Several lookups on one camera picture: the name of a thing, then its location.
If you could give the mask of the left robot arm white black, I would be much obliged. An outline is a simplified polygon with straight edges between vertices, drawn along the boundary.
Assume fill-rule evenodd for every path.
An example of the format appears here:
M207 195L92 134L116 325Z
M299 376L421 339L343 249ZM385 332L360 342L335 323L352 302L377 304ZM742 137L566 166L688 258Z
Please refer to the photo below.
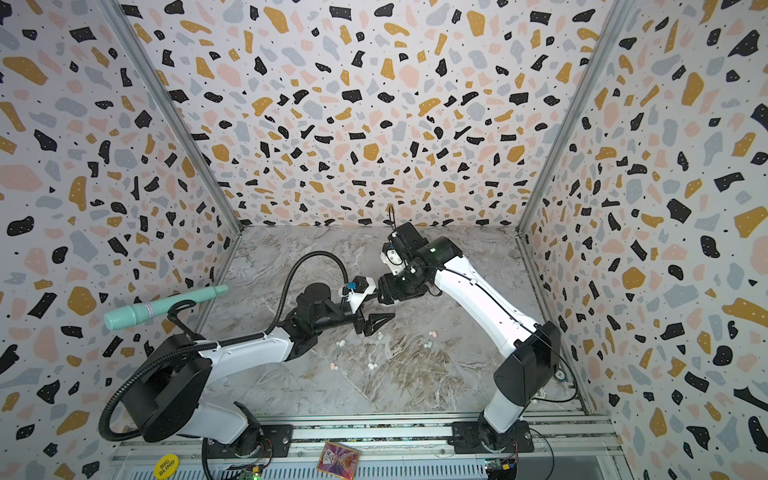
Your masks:
M364 314L364 303L376 297L363 277L344 286L339 301L327 285L313 283L270 333L221 342L174 335L120 387L119 401L148 443L178 435L199 438L206 447L219 446L241 458L263 453L270 441L266 427L240 402L222 406L205 401L206 388L251 368L297 359L326 330L351 326L360 335L375 334L395 317L389 312Z

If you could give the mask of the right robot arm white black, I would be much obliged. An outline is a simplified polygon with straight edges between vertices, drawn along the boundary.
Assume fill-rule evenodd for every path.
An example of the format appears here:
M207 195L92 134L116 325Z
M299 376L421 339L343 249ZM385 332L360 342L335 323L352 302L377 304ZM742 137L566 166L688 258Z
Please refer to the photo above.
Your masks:
M487 282L451 240L427 241L417 232L393 232L382 248L390 272L378 280L378 300L392 305L419 298L434 286L458 303L504 357L495 391L472 433L456 447L501 453L522 432L517 425L560 361L560 333L550 322L524 314Z

